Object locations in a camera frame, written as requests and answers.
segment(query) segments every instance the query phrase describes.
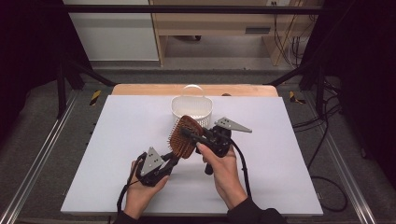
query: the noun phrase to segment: hand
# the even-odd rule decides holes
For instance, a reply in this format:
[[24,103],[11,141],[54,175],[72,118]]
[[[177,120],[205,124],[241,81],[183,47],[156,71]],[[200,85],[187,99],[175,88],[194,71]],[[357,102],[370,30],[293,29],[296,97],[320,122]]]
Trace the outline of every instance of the hand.
[[228,209],[233,209],[248,197],[239,182],[233,147],[230,147],[223,158],[216,156],[210,148],[203,144],[197,143],[197,147],[204,156],[204,161],[212,165],[218,194]]
[[[132,162],[131,172],[135,163],[136,161]],[[151,201],[154,195],[165,186],[168,178],[169,175],[166,175],[163,179],[160,180],[160,182],[157,183],[155,187],[147,187],[137,181],[134,173],[131,183],[134,183],[136,181],[137,182],[132,184],[128,188],[128,191],[126,193],[126,204],[124,213],[138,220],[142,215],[143,211],[145,211],[145,209],[149,205],[149,201]]]

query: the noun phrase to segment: person's left hand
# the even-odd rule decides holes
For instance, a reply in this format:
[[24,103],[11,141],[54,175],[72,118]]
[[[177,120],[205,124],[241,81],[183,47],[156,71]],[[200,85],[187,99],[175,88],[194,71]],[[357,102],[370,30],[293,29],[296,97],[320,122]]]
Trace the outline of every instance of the person's left hand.
[[143,211],[149,205],[149,201],[154,197],[154,195],[160,191],[166,184],[169,175],[166,175],[163,179],[161,179],[155,187],[147,187],[142,185],[139,181],[137,181],[136,175],[134,174],[131,183],[132,184],[126,193],[126,204],[124,208],[124,213],[134,219],[138,220],[142,215]]

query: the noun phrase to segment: wire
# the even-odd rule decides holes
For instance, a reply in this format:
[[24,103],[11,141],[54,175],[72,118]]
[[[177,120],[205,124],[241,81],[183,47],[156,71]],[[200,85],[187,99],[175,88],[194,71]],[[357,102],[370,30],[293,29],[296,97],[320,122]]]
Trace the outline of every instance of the wire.
[[[329,111],[326,112],[327,115],[328,115],[328,118],[332,117],[334,114],[336,114],[336,113],[339,112],[340,110],[341,110],[340,104],[337,104],[337,105],[333,106],[332,109],[330,109]],[[294,131],[294,132],[295,132],[295,133],[304,132],[304,131],[313,129],[313,128],[315,128],[315,127],[318,127],[318,126],[320,126],[321,124],[324,123],[324,120],[321,120],[319,117],[315,117],[314,119],[311,119],[311,120],[307,121],[307,123],[300,123],[300,124],[298,124],[298,125],[294,125],[293,128],[294,128],[294,129],[302,128],[302,127],[308,126],[309,124],[314,123],[314,122],[316,122],[316,121],[319,121],[320,123],[319,123],[319,124],[316,124],[316,125],[314,125],[314,126],[311,126],[311,127],[309,127],[309,128],[306,128],[306,129],[303,129],[303,130]]]
[[285,53],[285,51],[283,50],[284,46],[283,46],[283,44],[282,44],[282,41],[280,40],[279,34],[277,33],[277,21],[276,21],[276,19],[277,19],[277,15],[274,14],[274,40],[275,40],[276,47],[279,49],[279,51],[280,51],[280,53],[282,54],[283,59],[286,61],[286,63],[292,64],[292,63],[289,61],[289,59],[286,57],[286,53]]
[[[332,96],[332,97],[330,97],[326,102],[327,103],[329,103],[330,102],[330,100],[331,99],[334,99],[335,98],[335,96]],[[340,104],[337,104],[337,105],[335,105],[335,106],[333,106],[331,109],[329,109],[328,111],[326,111],[325,110],[325,115],[333,115],[333,114],[335,114],[337,111],[338,111],[338,108],[337,108],[337,110],[336,111],[333,111],[337,106],[339,106]],[[304,127],[304,126],[307,126],[307,125],[309,125],[309,124],[311,124],[311,123],[315,123],[316,121],[319,121],[319,120],[322,120],[320,117],[314,117],[314,118],[312,118],[312,119],[310,119],[310,120],[308,120],[308,121],[303,121],[303,122],[299,122],[299,123],[295,123],[295,124],[293,124],[292,125],[292,127],[293,127],[293,129],[295,129],[295,128],[301,128],[301,127]]]
[[[332,107],[332,109],[330,109],[329,111],[327,111],[327,104],[330,102],[331,99],[334,99],[334,98],[336,98],[336,97],[337,97],[337,95],[334,95],[334,96],[330,97],[328,100],[325,101],[325,104],[324,104],[324,111],[325,111],[325,113],[324,113],[324,115],[323,115],[323,118],[324,118],[324,122],[326,123],[326,128],[325,128],[325,130],[324,130],[324,132],[323,132],[323,136],[321,137],[321,139],[320,139],[320,141],[319,141],[319,143],[318,143],[317,148],[315,149],[314,155],[312,156],[310,162],[309,162],[308,165],[306,166],[308,171],[309,171],[309,169],[311,168],[311,165],[312,165],[312,163],[313,163],[315,157],[318,155],[318,152],[319,152],[319,150],[320,150],[320,148],[321,148],[321,145],[323,144],[323,141],[324,141],[324,139],[326,138],[326,134],[327,134],[327,132],[328,132],[328,130],[329,130],[329,116],[328,116],[328,115],[329,115],[329,112],[330,112],[332,109],[334,109],[334,108],[336,108],[337,106],[339,106],[339,104],[338,104],[338,105],[335,105],[334,107]],[[329,182],[329,183],[335,185],[335,186],[341,191],[341,193],[343,194],[343,197],[344,197],[344,201],[345,201],[345,202],[344,202],[344,205],[343,205],[341,208],[330,208],[330,207],[324,205],[323,203],[320,203],[320,205],[321,205],[323,208],[325,208],[325,209],[327,209],[327,210],[329,210],[329,211],[333,211],[333,212],[343,212],[343,211],[345,211],[345,210],[347,209],[348,198],[347,198],[346,193],[341,189],[341,187],[340,187],[339,185],[337,185],[334,181],[330,180],[329,178],[326,178],[326,177],[323,177],[323,176],[313,175],[313,176],[311,176],[311,179],[321,179],[321,180],[325,180],[325,181],[327,181],[327,182]]]
[[330,208],[330,207],[324,205],[323,203],[320,203],[320,205],[323,208],[325,208],[325,209],[327,209],[329,211],[332,211],[332,212],[343,212],[343,211],[345,211],[347,209],[347,205],[348,205],[347,194],[341,189],[341,187],[339,185],[337,185],[337,183],[335,183],[334,181],[332,181],[332,180],[330,180],[330,179],[328,179],[326,177],[319,176],[319,175],[311,175],[311,179],[321,179],[321,180],[327,181],[327,182],[335,185],[341,191],[341,193],[343,194],[344,205],[341,208]]
[[288,54],[288,59],[289,59],[289,62],[291,62],[291,58],[290,58],[290,48],[288,48],[288,52],[289,52],[289,54]]
[[136,168],[137,168],[137,164],[138,164],[143,158],[145,158],[146,155],[147,155],[147,153],[145,152],[145,153],[143,153],[142,155],[140,155],[140,156],[137,158],[136,162],[134,163],[134,167],[132,168],[132,171],[131,171],[131,173],[129,174],[128,180],[127,180],[126,184],[124,185],[124,187],[122,188],[122,191],[121,191],[121,193],[120,193],[120,197],[119,197],[119,199],[117,200],[117,213],[118,213],[118,214],[121,212],[122,200],[123,200],[123,196],[125,195],[126,191],[128,190],[129,187],[131,187],[131,185],[133,185],[133,184],[135,184],[135,183],[137,183],[137,182],[140,181],[140,180],[136,180],[135,182],[131,183],[132,178],[134,177],[134,172],[135,172],[135,170],[136,170]]
[[245,161],[245,157],[242,154],[241,149],[239,149],[239,147],[236,145],[236,143],[233,141],[233,139],[230,138],[231,143],[233,144],[233,146],[236,148],[236,151],[238,151],[239,157],[241,158],[241,162],[242,162],[242,171],[244,172],[244,178],[245,178],[245,187],[247,189],[247,196],[251,197],[251,191],[250,191],[250,184],[248,182],[248,168],[247,168],[247,164]]
[[295,63],[291,62],[291,58],[290,58],[290,47],[289,47],[289,64],[294,68],[294,66],[299,67],[300,63],[299,63],[299,59],[302,59],[304,56],[304,53],[299,53],[300,50],[300,44],[305,42],[309,36],[305,39],[305,40],[301,40],[301,37],[304,35],[304,33],[313,25],[316,23],[317,19],[315,18],[315,16],[313,15],[309,15],[309,19],[311,20],[311,22],[303,29],[303,31],[298,35],[298,36],[294,36],[292,41],[289,40],[289,42],[291,43],[291,50],[293,53],[293,56],[295,58]]

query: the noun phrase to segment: black sleeve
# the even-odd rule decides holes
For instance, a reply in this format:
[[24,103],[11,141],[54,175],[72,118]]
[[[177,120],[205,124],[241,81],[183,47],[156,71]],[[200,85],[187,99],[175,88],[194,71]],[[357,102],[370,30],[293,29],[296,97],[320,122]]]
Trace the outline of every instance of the black sleeve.
[[285,224],[286,219],[274,208],[261,210],[250,198],[229,210],[227,217],[232,224]]
[[123,211],[117,216],[116,221],[113,224],[137,224],[137,220],[126,215]]

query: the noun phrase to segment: person's right hand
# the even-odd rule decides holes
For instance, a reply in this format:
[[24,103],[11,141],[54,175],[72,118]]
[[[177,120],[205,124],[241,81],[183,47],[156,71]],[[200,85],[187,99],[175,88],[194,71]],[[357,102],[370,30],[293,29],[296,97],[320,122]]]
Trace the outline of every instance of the person's right hand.
[[230,147],[223,158],[216,156],[204,144],[197,143],[197,148],[204,156],[204,160],[212,165],[216,190],[228,209],[231,210],[244,201],[248,196],[239,181],[233,147]]

